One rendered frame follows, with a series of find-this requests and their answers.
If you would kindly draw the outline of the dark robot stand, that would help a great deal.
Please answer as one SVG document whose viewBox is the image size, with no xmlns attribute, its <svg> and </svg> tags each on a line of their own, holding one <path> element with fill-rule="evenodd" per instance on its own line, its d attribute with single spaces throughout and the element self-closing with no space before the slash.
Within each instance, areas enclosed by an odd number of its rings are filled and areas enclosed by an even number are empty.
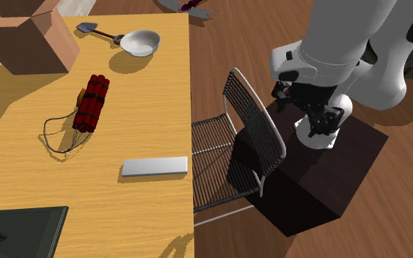
<svg viewBox="0 0 413 258">
<path fill-rule="evenodd" d="M 312 150 L 296 137 L 303 113 L 289 105 L 267 111 L 285 142 L 285 160 L 265 180 L 262 194 L 247 196 L 279 231 L 290 237 L 340 218 L 385 145 L 386 134 L 350 116 L 330 150 Z"/>
</svg>

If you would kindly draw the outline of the grey bladed object with red centre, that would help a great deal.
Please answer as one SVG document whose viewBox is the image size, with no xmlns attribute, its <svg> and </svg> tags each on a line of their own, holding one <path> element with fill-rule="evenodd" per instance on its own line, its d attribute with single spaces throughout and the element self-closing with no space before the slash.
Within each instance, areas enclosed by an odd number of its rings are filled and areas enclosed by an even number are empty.
<svg viewBox="0 0 413 258">
<path fill-rule="evenodd" d="M 215 10 L 206 10 L 199 8 L 202 2 L 206 0 L 188 0 L 186 3 L 181 3 L 178 0 L 157 0 L 162 6 L 175 11 L 188 13 L 192 17 L 201 19 L 210 19 L 210 14 Z"/>
</svg>

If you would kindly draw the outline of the light wooden table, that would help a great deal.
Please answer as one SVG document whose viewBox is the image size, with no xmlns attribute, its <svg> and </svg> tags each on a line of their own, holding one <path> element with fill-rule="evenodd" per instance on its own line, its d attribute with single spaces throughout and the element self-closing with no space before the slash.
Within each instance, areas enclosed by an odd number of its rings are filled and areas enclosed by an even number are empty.
<svg viewBox="0 0 413 258">
<path fill-rule="evenodd" d="M 136 58 L 77 34 L 65 75 L 13 75 L 0 67 L 0 210 L 68 207 L 54 258 L 194 258 L 192 176 L 122 177 L 126 160 L 191 156 L 189 18 L 95 16 L 100 29 L 148 29 L 158 50 Z M 91 75 L 109 92 L 96 131 L 68 155 L 70 113 Z"/>
</svg>

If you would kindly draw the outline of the flat grey slab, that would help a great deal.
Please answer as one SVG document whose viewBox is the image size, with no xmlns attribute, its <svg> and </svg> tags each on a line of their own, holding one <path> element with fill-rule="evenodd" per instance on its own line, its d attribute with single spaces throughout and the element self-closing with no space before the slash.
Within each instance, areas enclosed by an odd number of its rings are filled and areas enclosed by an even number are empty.
<svg viewBox="0 0 413 258">
<path fill-rule="evenodd" d="M 124 160 L 121 175 L 123 177 L 141 177 L 165 174 L 186 174 L 188 158 L 143 158 Z"/>
</svg>

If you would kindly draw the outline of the small grey shovel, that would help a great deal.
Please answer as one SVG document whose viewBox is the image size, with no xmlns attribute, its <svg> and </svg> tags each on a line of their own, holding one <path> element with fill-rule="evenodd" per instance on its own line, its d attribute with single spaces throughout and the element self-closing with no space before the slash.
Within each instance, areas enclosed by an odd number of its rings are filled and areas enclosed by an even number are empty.
<svg viewBox="0 0 413 258">
<path fill-rule="evenodd" d="M 90 22 L 83 22 L 80 23 L 79 25 L 76 26 L 76 28 L 83 33 L 96 33 L 99 35 L 102 35 L 104 37 L 108 37 L 113 39 L 113 43 L 115 45 L 120 45 L 120 41 L 122 38 L 124 38 L 124 34 L 119 34 L 119 35 L 111 35 L 107 34 L 105 32 L 101 32 L 97 30 L 98 24 L 97 23 L 90 23 Z"/>
</svg>

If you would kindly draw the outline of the brown cardboard box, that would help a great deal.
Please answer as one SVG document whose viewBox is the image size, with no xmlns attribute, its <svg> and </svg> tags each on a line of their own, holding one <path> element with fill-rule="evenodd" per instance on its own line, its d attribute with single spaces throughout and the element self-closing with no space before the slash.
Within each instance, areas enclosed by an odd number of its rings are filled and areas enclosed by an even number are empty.
<svg viewBox="0 0 413 258">
<path fill-rule="evenodd" d="M 68 73 L 79 46 L 61 0 L 0 0 L 0 62 L 13 75 Z"/>
</svg>

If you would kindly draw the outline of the dark flat monitor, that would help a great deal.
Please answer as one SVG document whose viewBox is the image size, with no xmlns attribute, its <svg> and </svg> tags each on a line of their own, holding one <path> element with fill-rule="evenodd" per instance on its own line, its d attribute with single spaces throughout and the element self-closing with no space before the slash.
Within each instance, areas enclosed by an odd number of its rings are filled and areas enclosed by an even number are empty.
<svg viewBox="0 0 413 258">
<path fill-rule="evenodd" d="M 0 210 L 0 258 L 54 258 L 68 207 Z"/>
</svg>

